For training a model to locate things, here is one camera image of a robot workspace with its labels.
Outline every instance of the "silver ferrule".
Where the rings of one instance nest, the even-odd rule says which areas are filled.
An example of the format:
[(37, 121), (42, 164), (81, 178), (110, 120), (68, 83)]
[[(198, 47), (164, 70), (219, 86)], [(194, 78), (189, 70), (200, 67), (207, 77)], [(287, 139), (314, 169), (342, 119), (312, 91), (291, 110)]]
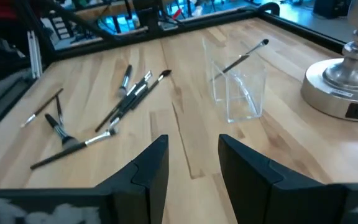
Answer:
[(110, 132), (105, 131), (104, 133), (102, 133), (101, 135), (96, 136), (95, 138), (91, 138), (87, 141), (85, 141), (85, 144), (87, 146), (89, 146), (90, 144), (96, 143), (98, 141), (102, 141), (105, 140), (106, 138), (110, 137)]
[(35, 117), (36, 117), (35, 114), (31, 115), (31, 117), (29, 117), (29, 118), (27, 119), (27, 121), (25, 121), (25, 123), (22, 124), (22, 128), (23, 128), (24, 126), (28, 125), (32, 120), (34, 120)]
[(152, 71), (148, 71), (147, 74), (144, 76), (144, 80), (147, 82), (153, 76)]
[(134, 91), (135, 88), (136, 88), (136, 84), (134, 84), (134, 85), (132, 86), (132, 88), (128, 91), (127, 96), (128, 96), (132, 91)]
[(109, 125), (108, 129), (112, 129), (113, 127), (115, 127), (115, 125), (117, 125), (118, 122), (119, 122), (119, 118), (114, 119), (114, 121), (112, 121), (112, 123)]
[(127, 88), (128, 86), (128, 83), (129, 83), (129, 76), (126, 75), (124, 76), (124, 79), (122, 80), (122, 84), (121, 84), (121, 87), (120, 88)]
[(145, 88), (146, 84), (143, 84), (138, 90), (136, 90), (135, 96), (139, 95), (139, 93), (142, 93)]
[(65, 130), (63, 130), (61, 126), (55, 126), (53, 128), (61, 139), (68, 137), (68, 134), (65, 132)]

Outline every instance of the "paintbrush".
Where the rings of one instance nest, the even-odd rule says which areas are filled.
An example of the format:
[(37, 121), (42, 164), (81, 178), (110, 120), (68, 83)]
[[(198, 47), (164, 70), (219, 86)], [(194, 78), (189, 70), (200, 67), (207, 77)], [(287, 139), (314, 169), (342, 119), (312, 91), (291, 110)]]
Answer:
[(41, 111), (43, 111), (45, 109), (45, 107), (47, 107), (50, 102), (52, 102), (52, 100), (57, 96), (59, 95), (61, 92), (63, 91), (63, 88), (59, 89), (59, 91), (57, 91), (55, 94), (53, 94), (53, 96), (51, 98), (49, 98), (40, 108), (38, 108), (33, 115), (31, 115), (27, 121), (25, 121), (24, 124), (21, 125), (21, 127), (23, 128), (24, 126), (28, 125), (31, 121), (33, 121), (37, 116), (38, 114), (41, 113)]
[(57, 133), (57, 135), (60, 137), (60, 139), (62, 140), (62, 146), (63, 146), (63, 150), (66, 150), (72, 146), (77, 145), (78, 143), (80, 143), (77, 139), (75, 139), (74, 137), (68, 135), (65, 130), (63, 129), (62, 126), (60, 126), (57, 121), (50, 116), (48, 113), (45, 114), (45, 118), (47, 119), (48, 123), (51, 125), (51, 127), (55, 130), (55, 132)]
[(160, 81), (171, 74), (172, 70), (164, 70), (158, 79), (147, 88), (147, 85), (142, 86), (135, 92), (135, 98), (127, 106), (123, 107), (118, 113), (116, 113), (110, 120), (109, 128), (115, 127), (117, 123), (127, 114), (129, 110), (134, 110), (136, 106), (160, 83)]
[(121, 118), (125, 116), (125, 114), (129, 111), (131, 108), (131, 103), (135, 100), (136, 97), (140, 96), (145, 90), (146, 90), (147, 84), (143, 84), (132, 96), (129, 101), (129, 103), (122, 107), (120, 111), (118, 111), (110, 120), (109, 128), (115, 127), (117, 123), (120, 121)]
[(127, 95), (127, 86), (129, 83), (129, 79), (131, 79), (132, 74), (132, 65), (128, 65), (127, 70), (124, 74), (124, 79), (122, 80), (121, 86), (118, 89), (118, 96), (123, 98)]
[(139, 105), (139, 103), (160, 83), (160, 81), (169, 76), (171, 74), (172, 70), (164, 70), (160, 76), (158, 77), (158, 79), (149, 87), (146, 87), (146, 90), (143, 92), (143, 94), (141, 94), (139, 97), (137, 97), (134, 102), (131, 104), (131, 110), (134, 110), (137, 105)]
[(121, 99), (121, 101), (110, 111), (110, 113), (100, 122), (98, 127), (94, 130), (96, 133), (103, 127), (103, 125), (108, 122), (112, 115), (114, 115), (117, 111), (122, 109), (123, 105), (127, 105), (133, 100), (133, 95), (139, 87), (141, 87), (144, 83), (151, 78), (153, 73), (151, 71), (147, 72), (147, 74), (140, 80), (139, 83), (136, 83), (132, 88), (128, 91), (127, 95)]
[(234, 68), (235, 66), (239, 65), (241, 62), (245, 61), (247, 58), (249, 58), (250, 54), (263, 47), (263, 46), (266, 46), (267, 44), (269, 43), (269, 40), (268, 39), (264, 39), (262, 40), (258, 45), (256, 45), (253, 49), (249, 50), (246, 54), (244, 55), (240, 55), (240, 57), (233, 63), (231, 63), (229, 66), (227, 66), (225, 69), (222, 70), (222, 73), (219, 73), (217, 75), (215, 75), (214, 78), (212, 78), (211, 80), (214, 80), (216, 78), (219, 78), (223, 73), (226, 73), (228, 71), (230, 71), (232, 68)]
[(107, 138), (110, 138), (111, 136), (113, 136), (115, 134), (117, 134), (117, 131), (114, 128), (106, 130), (104, 133), (102, 133), (102, 134), (100, 134), (100, 135), (98, 135), (98, 136), (96, 136), (96, 137), (94, 137), (92, 139), (89, 139), (87, 141), (83, 141), (81, 143), (78, 143), (78, 144), (76, 144), (76, 145), (74, 145), (72, 147), (69, 147), (68, 149), (66, 149), (66, 150), (64, 150), (62, 152), (59, 152), (58, 154), (55, 154), (55, 155), (53, 155), (53, 156), (51, 156), (49, 158), (46, 158), (46, 159), (44, 159), (44, 160), (42, 160), (40, 162), (35, 163), (34, 165), (30, 166), (30, 169), (34, 170), (34, 169), (36, 169), (38, 167), (42, 167), (42, 166), (44, 166), (46, 164), (49, 164), (49, 163), (51, 163), (53, 161), (56, 161), (56, 160), (61, 159), (61, 158), (65, 157), (65, 156), (67, 156), (67, 155), (70, 155), (70, 154), (72, 154), (72, 153), (74, 153), (76, 151), (84, 149), (84, 148), (86, 148), (86, 147), (88, 147), (88, 146), (90, 146), (90, 145), (92, 145), (92, 144), (94, 144), (94, 143), (96, 143), (98, 141), (102, 141), (102, 140), (105, 140)]

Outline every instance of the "brush handle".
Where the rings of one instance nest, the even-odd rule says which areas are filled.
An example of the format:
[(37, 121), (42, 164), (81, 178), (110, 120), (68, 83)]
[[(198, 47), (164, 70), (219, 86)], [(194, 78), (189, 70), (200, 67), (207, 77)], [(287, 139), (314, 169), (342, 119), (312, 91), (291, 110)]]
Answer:
[(117, 112), (118, 108), (121, 106), (122, 102), (124, 102), (124, 100), (127, 98), (127, 96), (125, 96), (122, 100), (120, 100), (120, 102), (110, 111), (110, 113), (102, 120), (102, 122), (100, 122), (100, 124), (98, 125), (98, 127), (96, 127), (96, 129), (94, 130), (96, 133), (98, 131), (100, 131), (100, 129), (103, 127), (103, 125), (110, 119), (110, 117), (112, 115), (114, 115), (114, 113)]
[(47, 164), (49, 164), (49, 163), (51, 163), (53, 161), (56, 161), (56, 160), (58, 160), (60, 158), (63, 158), (65, 156), (67, 156), (67, 155), (70, 155), (70, 154), (72, 154), (72, 153), (74, 153), (76, 151), (79, 151), (79, 150), (81, 150), (81, 149), (83, 149), (85, 147), (86, 147), (85, 142), (81, 142), (81, 143), (79, 143), (79, 144), (77, 144), (75, 146), (69, 147), (68, 149), (66, 149), (66, 150), (64, 150), (62, 152), (59, 152), (58, 154), (55, 154), (55, 155), (53, 155), (53, 156), (51, 156), (49, 158), (46, 158), (46, 159), (44, 159), (44, 160), (42, 160), (40, 162), (35, 163), (34, 165), (30, 166), (30, 169), (34, 170), (34, 169), (36, 169), (38, 167), (42, 167), (42, 166), (47, 165)]
[(122, 80), (120, 88), (123, 88), (123, 89), (126, 90), (126, 88), (128, 86), (128, 83), (129, 83), (129, 79), (131, 78), (131, 74), (132, 74), (132, 65), (128, 65), (127, 70), (125, 71), (124, 79)]
[(143, 94), (141, 94), (140, 96), (138, 96), (138, 97), (133, 101), (133, 103), (131, 104), (131, 110), (136, 109), (137, 105), (139, 105), (139, 103), (149, 94), (149, 90), (150, 90), (150, 89), (146, 89)]
[(39, 113), (41, 113), (41, 111), (43, 111), (45, 109), (45, 107), (47, 107), (50, 102), (52, 102), (53, 99), (55, 99), (55, 97), (57, 95), (59, 95), (61, 92), (63, 91), (63, 88), (59, 89), (59, 91), (57, 91), (55, 94), (53, 94), (53, 96), (51, 98), (49, 98), (49, 100), (47, 100), (40, 108), (38, 108), (37, 111), (35, 111), (35, 115), (37, 116)]
[(222, 72), (226, 73), (228, 71), (230, 71), (230, 69), (234, 68), (235, 66), (237, 66), (238, 64), (240, 64), (241, 62), (243, 62), (245, 59), (247, 59), (249, 57), (248, 54), (245, 55), (241, 55), (239, 59), (237, 59), (235, 62), (233, 62), (231, 65), (227, 66)]
[(62, 106), (60, 105), (59, 96), (56, 96), (56, 107), (57, 107), (57, 114), (59, 116), (59, 125), (63, 127), (63, 113), (62, 113)]
[(131, 93), (127, 98), (126, 101), (122, 103), (122, 105), (120, 106), (120, 110), (118, 111), (118, 113), (116, 113), (111, 119), (110, 119), (110, 123), (112, 123), (116, 118), (122, 118), (126, 112), (127, 112), (127, 108), (128, 106), (132, 103), (132, 101), (136, 98), (135, 93)]

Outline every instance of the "wood plank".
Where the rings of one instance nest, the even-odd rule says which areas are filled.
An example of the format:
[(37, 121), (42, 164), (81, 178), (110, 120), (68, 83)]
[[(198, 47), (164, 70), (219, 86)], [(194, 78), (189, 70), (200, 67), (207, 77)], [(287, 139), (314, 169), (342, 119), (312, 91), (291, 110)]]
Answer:
[[(203, 39), (236, 56), (263, 38), (258, 51), (267, 72), (263, 116), (226, 123), (211, 99)], [(305, 70), (339, 55), (260, 19), (197, 30), (53, 64), (0, 123), (0, 189), (92, 187), (135, 158), (161, 134), (169, 135), (170, 176), (163, 223), (235, 223), (222, 180), (218, 134), (324, 183), (358, 182), (358, 123), (332, 118), (300, 96)], [(61, 142), (41, 114), (19, 129), (42, 102), (60, 95), (65, 127), (79, 140), (118, 102), (128, 63), (131, 83), (152, 70), (170, 77), (119, 123), (119, 134), (31, 172), (36, 161), (61, 151)], [(44, 111), (57, 116), (52, 103)]]

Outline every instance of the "clear acrylic box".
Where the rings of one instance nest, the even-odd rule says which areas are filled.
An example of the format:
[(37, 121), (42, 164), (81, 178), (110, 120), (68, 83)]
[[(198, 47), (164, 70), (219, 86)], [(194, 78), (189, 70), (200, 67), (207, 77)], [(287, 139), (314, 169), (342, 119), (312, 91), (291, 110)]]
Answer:
[(223, 111), (228, 123), (262, 115), (266, 71), (257, 52), (230, 71), (222, 72), (257, 44), (230, 37), (223, 44), (203, 39), (208, 88), (217, 109)]

